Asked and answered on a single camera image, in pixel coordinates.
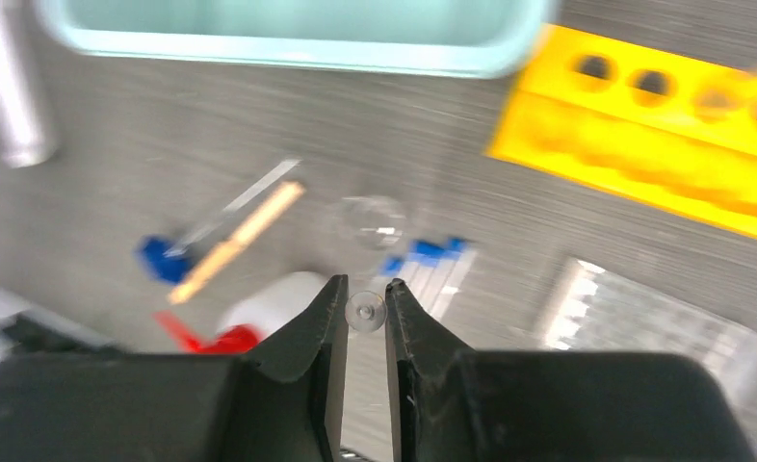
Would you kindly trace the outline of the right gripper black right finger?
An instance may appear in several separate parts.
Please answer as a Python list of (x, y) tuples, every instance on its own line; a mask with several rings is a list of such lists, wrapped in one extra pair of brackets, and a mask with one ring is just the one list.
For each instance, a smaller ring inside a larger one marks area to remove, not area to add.
[(752, 461), (712, 375), (682, 355), (478, 350), (401, 279), (385, 290), (398, 461)]

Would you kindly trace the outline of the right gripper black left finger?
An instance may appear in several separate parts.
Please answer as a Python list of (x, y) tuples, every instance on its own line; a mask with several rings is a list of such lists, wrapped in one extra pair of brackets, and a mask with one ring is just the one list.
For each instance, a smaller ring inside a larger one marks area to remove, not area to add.
[(0, 461), (334, 461), (347, 279), (242, 355), (36, 353), (0, 362)]

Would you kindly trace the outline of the blue capped test tube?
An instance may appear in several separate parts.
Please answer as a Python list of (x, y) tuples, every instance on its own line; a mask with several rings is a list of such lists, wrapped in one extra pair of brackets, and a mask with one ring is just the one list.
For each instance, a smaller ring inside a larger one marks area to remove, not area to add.
[(440, 321), (478, 256), (471, 241), (452, 237), (442, 245), (422, 242), (414, 290), (425, 311)]
[(422, 298), (422, 292), (444, 256), (445, 248), (428, 241), (414, 240), (403, 256), (389, 256), (379, 267), (377, 280), (403, 279), (410, 291)]

